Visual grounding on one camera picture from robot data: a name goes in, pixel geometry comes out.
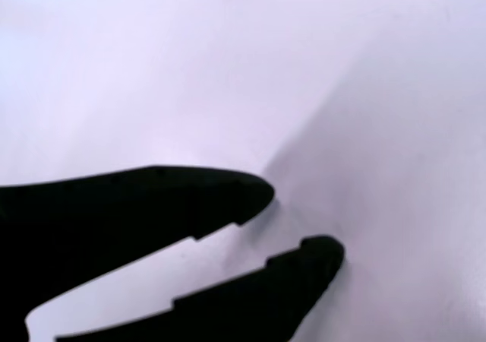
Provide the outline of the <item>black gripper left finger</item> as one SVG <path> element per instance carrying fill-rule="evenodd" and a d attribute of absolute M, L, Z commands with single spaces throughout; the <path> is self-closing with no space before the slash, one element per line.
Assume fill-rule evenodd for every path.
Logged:
<path fill-rule="evenodd" d="M 274 195 L 259 176 L 187 166 L 2 187 L 1 336 L 28 340 L 37 306 L 183 239 L 243 225 Z"/>

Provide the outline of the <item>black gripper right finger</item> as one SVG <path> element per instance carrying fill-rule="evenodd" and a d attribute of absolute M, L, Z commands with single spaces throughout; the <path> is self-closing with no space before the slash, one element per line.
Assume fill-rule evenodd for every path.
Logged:
<path fill-rule="evenodd" d="M 168 312 L 62 341 L 289 341 L 345 258 L 331 236 L 312 236 L 264 268 L 176 299 Z"/>

